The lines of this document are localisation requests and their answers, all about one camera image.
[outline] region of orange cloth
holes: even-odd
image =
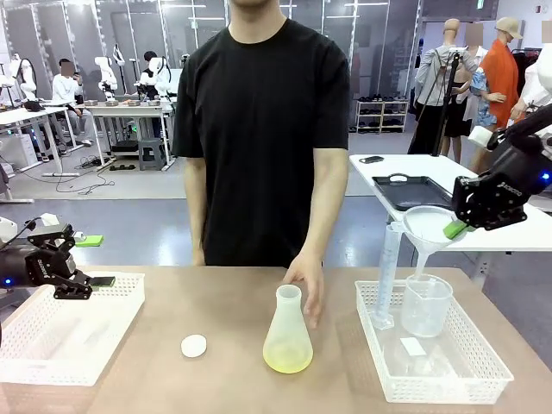
[[[518,102],[518,64],[508,46],[496,40],[481,62],[491,93],[506,95],[503,103],[491,102],[491,113],[497,117],[497,127],[505,128],[511,109]]]

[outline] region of black hair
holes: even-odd
[[[149,62],[152,58],[156,58],[157,57],[157,53],[154,52],[153,50],[148,50],[147,52],[144,53],[144,60],[146,62]]]

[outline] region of black phone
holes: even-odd
[[[102,276],[92,278],[89,285],[92,287],[112,287],[115,284],[115,278],[112,276]]]
[[[379,157],[378,155],[374,155],[374,157],[367,157],[367,158],[361,159],[362,164],[372,164],[373,162],[380,162],[380,161],[383,161],[383,157]]]

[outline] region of blue floor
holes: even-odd
[[[73,249],[78,265],[162,265],[191,263],[187,204],[180,200],[37,200],[0,205],[0,216],[21,224],[44,212],[76,230],[104,235],[100,248]],[[386,211],[375,197],[346,197],[324,259],[327,267],[376,267]],[[404,241],[399,265],[409,267],[412,245]],[[431,267],[474,270],[474,257],[438,253]],[[487,280],[485,294],[497,305],[543,361],[552,367],[552,254],[502,255]]]

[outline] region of white plastic basket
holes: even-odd
[[[376,304],[378,282],[357,281],[356,306],[379,381],[390,403],[493,405],[513,375],[453,299],[443,332],[417,341],[426,355],[412,356],[401,342],[411,337],[400,322],[405,282],[393,286],[395,327],[377,330],[369,312]]]
[[[115,276],[88,300],[58,300],[49,286],[3,331],[0,382],[94,386],[144,303],[144,274]]]

